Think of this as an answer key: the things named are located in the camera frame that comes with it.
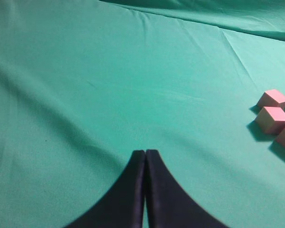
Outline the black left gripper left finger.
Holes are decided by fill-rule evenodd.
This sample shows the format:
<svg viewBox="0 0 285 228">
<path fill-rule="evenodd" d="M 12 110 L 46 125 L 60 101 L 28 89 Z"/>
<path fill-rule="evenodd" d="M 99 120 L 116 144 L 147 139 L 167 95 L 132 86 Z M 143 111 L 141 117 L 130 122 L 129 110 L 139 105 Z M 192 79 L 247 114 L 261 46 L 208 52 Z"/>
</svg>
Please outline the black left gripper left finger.
<svg viewBox="0 0 285 228">
<path fill-rule="evenodd" d="M 68 228 L 141 228 L 145 152 L 134 151 L 122 174 L 103 197 Z"/>
</svg>

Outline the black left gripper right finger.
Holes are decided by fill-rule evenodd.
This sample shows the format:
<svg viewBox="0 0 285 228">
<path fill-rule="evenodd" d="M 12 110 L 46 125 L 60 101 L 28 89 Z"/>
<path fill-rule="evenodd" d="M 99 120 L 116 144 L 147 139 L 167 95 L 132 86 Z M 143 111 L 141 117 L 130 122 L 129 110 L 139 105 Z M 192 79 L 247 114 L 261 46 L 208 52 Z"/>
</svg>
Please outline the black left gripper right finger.
<svg viewBox="0 0 285 228">
<path fill-rule="evenodd" d="M 178 184 L 159 151 L 146 151 L 147 218 L 150 228 L 226 228 Z"/>
</svg>

